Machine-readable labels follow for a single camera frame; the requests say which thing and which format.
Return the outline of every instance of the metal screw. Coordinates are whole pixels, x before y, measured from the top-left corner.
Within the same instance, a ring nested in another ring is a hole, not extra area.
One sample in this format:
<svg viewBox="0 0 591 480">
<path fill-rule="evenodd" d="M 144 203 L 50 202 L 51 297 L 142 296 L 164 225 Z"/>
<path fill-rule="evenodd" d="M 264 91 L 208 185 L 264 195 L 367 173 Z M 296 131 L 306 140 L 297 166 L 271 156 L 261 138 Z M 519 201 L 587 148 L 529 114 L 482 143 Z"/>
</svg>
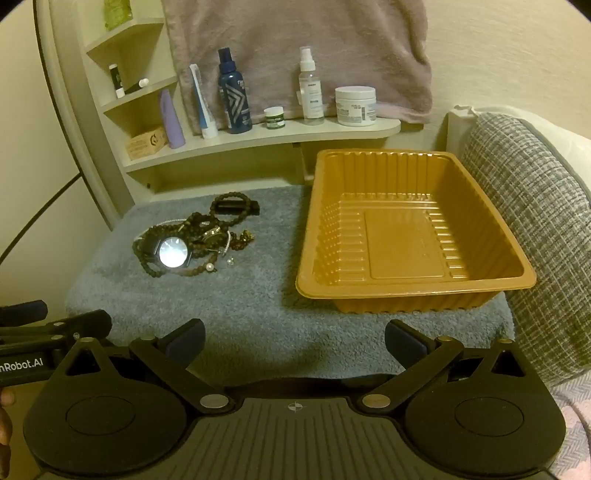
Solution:
<svg viewBox="0 0 591 480">
<path fill-rule="evenodd" d="M 204 397 L 201 397 L 201 400 L 199 401 L 199 403 L 205 408 L 223 408 L 229 402 L 227 396 L 218 393 L 205 395 Z"/>
<path fill-rule="evenodd" d="M 363 404 L 369 408 L 386 408 L 390 405 L 390 399 L 386 395 L 373 393 L 363 397 Z"/>
</svg>

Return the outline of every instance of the jar lid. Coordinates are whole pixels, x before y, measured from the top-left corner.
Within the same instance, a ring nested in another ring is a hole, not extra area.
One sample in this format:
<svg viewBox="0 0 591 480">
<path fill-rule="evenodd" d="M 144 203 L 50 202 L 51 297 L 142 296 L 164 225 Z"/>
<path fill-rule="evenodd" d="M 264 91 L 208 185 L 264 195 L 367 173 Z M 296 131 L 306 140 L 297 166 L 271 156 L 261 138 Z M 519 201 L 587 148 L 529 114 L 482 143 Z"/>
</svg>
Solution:
<svg viewBox="0 0 591 480">
<path fill-rule="evenodd" d="M 335 95 L 337 98 L 347 100 L 371 99 L 375 98 L 375 88 L 361 86 L 337 87 L 335 88 Z"/>
<path fill-rule="evenodd" d="M 265 116 L 277 116 L 283 115 L 283 107 L 282 106 L 270 106 L 263 110 L 265 112 Z"/>
</svg>

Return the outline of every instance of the jewelry pile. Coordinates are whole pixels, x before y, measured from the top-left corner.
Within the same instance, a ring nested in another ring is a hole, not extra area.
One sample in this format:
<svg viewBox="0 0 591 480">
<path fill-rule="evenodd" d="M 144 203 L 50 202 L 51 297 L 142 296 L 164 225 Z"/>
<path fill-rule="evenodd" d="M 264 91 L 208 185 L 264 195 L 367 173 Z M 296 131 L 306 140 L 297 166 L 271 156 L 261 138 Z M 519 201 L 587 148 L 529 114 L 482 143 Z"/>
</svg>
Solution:
<svg viewBox="0 0 591 480">
<path fill-rule="evenodd" d="M 237 197 L 244 201 L 244 210 L 233 220 L 226 222 L 218 219 L 214 213 L 221 200 Z M 230 192 L 216 197 L 209 209 L 209 214 L 192 213 L 187 219 L 168 220 L 148 228 L 138 235 L 133 243 L 133 250 L 144 271 L 154 278 L 166 272 L 183 277 L 194 277 L 207 271 L 217 271 L 215 263 L 225 256 L 229 249 L 243 250 L 254 240 L 253 234 L 244 230 L 240 236 L 229 228 L 241 223 L 251 212 L 251 200 L 240 192 Z M 189 268 L 194 258 L 209 258 L 196 268 Z M 228 259 L 233 265 L 234 259 Z"/>
</svg>

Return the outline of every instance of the bottle cap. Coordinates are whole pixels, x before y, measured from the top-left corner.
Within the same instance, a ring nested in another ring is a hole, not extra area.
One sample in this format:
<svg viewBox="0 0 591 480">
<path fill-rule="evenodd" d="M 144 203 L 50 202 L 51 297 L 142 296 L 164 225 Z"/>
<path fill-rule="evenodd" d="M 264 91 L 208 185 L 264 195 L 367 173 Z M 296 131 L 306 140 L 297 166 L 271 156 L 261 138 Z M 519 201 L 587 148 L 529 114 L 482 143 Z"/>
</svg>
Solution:
<svg viewBox="0 0 591 480">
<path fill-rule="evenodd" d="M 344 100 L 371 100 L 375 99 L 375 88 L 351 86 L 335 88 L 335 97 Z"/>
<path fill-rule="evenodd" d="M 283 107 L 282 106 L 270 106 L 263 110 L 265 112 L 265 116 L 277 116 L 283 115 Z"/>
<path fill-rule="evenodd" d="M 302 72 L 313 72 L 316 70 L 316 63 L 312 59 L 311 47 L 300 47 L 300 70 Z"/>
<path fill-rule="evenodd" d="M 216 124 L 213 124 L 210 127 L 202 128 L 201 129 L 201 135 L 205 139 L 216 137 L 218 135 L 217 125 Z"/>
<path fill-rule="evenodd" d="M 224 74 L 236 71 L 236 63 L 232 60 L 229 47 L 220 48 L 217 54 L 220 57 L 220 73 Z"/>
</svg>

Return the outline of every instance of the spray bottle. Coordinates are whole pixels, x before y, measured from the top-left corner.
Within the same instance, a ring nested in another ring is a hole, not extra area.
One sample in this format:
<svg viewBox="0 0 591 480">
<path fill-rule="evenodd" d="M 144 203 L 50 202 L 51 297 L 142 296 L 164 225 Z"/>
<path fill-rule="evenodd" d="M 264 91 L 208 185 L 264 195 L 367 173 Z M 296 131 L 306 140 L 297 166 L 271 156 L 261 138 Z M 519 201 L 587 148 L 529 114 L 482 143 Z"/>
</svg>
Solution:
<svg viewBox="0 0 591 480">
<path fill-rule="evenodd" d="M 220 48 L 217 54 L 220 57 L 218 85 L 226 111 L 229 131 L 231 134 L 248 132 L 252 129 L 252 120 L 242 73 L 236 70 L 236 63 L 232 60 L 232 54 L 228 47 Z"/>
<path fill-rule="evenodd" d="M 324 105 L 320 78 L 316 75 L 316 63 L 310 47 L 300 47 L 300 102 L 304 110 L 306 125 L 320 125 L 324 122 Z"/>
</svg>

